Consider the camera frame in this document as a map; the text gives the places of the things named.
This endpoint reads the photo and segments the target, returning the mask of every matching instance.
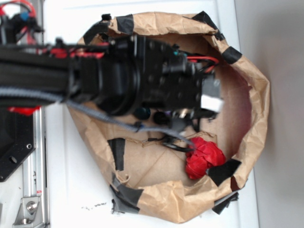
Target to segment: gray wall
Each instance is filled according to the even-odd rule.
[[[235,0],[242,53],[271,81],[255,166],[261,228],[304,226],[304,1]]]

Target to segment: tape strip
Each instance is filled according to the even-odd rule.
[[[137,203],[143,193],[143,189],[131,189],[122,185],[115,177],[115,174],[113,174],[112,185],[118,190],[116,191],[110,186],[115,201],[114,210],[119,212],[138,213],[140,209],[137,207]]]
[[[123,32],[128,35],[133,34],[134,20],[132,14],[122,17],[116,17],[116,21],[117,21],[117,29],[120,32]]]
[[[232,192],[231,194],[227,195],[224,198],[221,198],[214,202],[215,206],[212,208],[212,210],[217,213],[218,215],[223,212],[225,208],[227,208],[231,201],[237,201],[238,200],[238,192]]]
[[[242,53],[235,50],[233,47],[228,47],[222,53],[222,56],[228,64],[234,64],[242,57]]]
[[[117,138],[108,140],[109,146],[111,147],[115,169],[116,170],[124,170],[124,147],[125,147],[125,139]]]
[[[97,22],[92,25],[91,28],[84,34],[85,44],[88,45],[93,38],[99,33],[105,33],[108,31],[109,23]]]
[[[206,170],[206,173],[211,177],[213,182],[219,186],[224,180],[233,176],[240,164],[240,161],[229,159],[223,165]]]
[[[219,31],[218,27],[214,24],[214,22],[211,20],[211,18],[209,17],[209,15],[202,11],[201,13],[195,15],[192,19],[206,23],[207,25],[209,25],[210,27],[212,27],[213,29],[217,29],[218,32],[214,35],[218,40],[224,40],[225,37],[224,35]]]

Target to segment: black mounting plate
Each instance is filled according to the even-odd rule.
[[[0,182],[5,182],[35,149],[33,116],[0,108]]]

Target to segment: red crumpled ball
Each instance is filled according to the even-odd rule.
[[[186,153],[186,173],[190,179],[199,179],[206,175],[206,170],[226,162],[225,155],[214,142],[197,137],[192,138],[196,150]]]

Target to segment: white label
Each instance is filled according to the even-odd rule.
[[[220,98],[202,95],[200,100],[200,107],[219,113],[222,110],[224,101]]]

